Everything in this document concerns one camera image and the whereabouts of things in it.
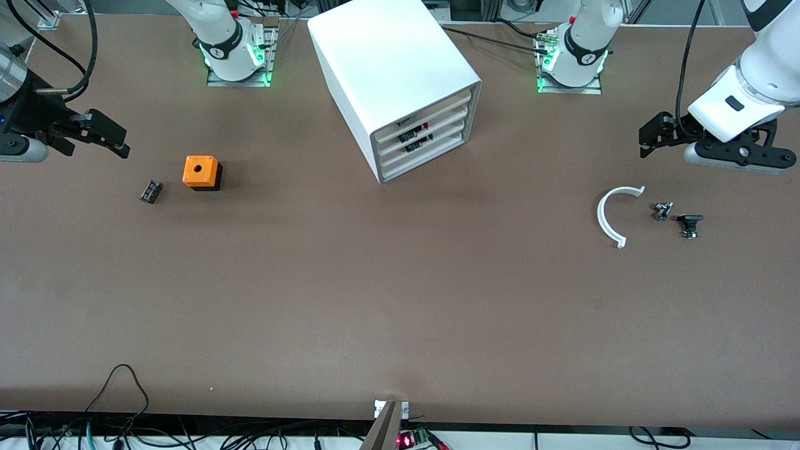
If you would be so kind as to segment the orange black button box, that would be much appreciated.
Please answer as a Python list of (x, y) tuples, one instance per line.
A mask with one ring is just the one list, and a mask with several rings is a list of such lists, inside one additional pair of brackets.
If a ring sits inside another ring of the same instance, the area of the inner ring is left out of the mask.
[(182, 170), (182, 182), (193, 191), (220, 191), (224, 166), (214, 156), (188, 156)]

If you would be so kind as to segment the white drawer cabinet housing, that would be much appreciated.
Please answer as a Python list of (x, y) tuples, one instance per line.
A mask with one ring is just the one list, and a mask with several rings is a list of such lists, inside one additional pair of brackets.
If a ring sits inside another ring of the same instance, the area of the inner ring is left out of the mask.
[(470, 91), (471, 137), (482, 80), (422, 0), (349, 0), (308, 23), (332, 99), (377, 182), (375, 132)]

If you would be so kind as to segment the white curved plastic arc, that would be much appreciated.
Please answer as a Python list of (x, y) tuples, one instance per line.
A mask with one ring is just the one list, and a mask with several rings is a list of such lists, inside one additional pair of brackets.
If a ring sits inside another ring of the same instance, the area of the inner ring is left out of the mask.
[(626, 236), (619, 234), (614, 228), (611, 227), (611, 223), (609, 223), (608, 217), (606, 217), (606, 203), (608, 203), (609, 199), (612, 196), (617, 196), (617, 194), (625, 194), (626, 196), (632, 196), (638, 198), (644, 194), (646, 190), (646, 186), (641, 187), (615, 187), (606, 192), (603, 197), (597, 203), (596, 208), (596, 217), (597, 223), (601, 228), (602, 232), (612, 241), (615, 242), (616, 247), (618, 249), (623, 249), (626, 247), (626, 243), (628, 243), (628, 239)]

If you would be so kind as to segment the circuit board with red light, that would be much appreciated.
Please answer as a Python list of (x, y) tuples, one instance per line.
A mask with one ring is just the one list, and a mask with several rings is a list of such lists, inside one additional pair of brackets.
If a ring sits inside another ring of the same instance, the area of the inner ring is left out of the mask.
[(400, 432), (396, 439), (396, 450), (425, 450), (431, 445), (431, 438), (422, 427)]

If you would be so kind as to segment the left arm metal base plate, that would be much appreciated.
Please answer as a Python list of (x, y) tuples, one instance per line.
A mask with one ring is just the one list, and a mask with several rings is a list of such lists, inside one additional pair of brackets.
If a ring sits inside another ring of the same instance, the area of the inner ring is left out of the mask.
[[(589, 66), (580, 66), (571, 63), (574, 59), (566, 51), (561, 51), (558, 46), (557, 29), (549, 29), (546, 33), (538, 34), (533, 40), (535, 49), (543, 51), (542, 54), (535, 55), (536, 79), (538, 93), (558, 93), (558, 94), (602, 94), (602, 83), (600, 73), (603, 70), (603, 63), (608, 54), (603, 54), (598, 62)], [(582, 86), (572, 86), (562, 83), (556, 75), (577, 73), (581, 79), (585, 79), (589, 73), (592, 79)]]

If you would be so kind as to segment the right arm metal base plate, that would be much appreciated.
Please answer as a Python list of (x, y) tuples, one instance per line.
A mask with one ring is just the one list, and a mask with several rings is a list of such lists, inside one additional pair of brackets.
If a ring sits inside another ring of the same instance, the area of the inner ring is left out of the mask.
[(207, 85), (270, 86), (279, 29), (265, 28), (263, 24), (242, 17), (235, 23), (237, 31), (229, 42), (217, 46), (198, 43), (208, 67)]

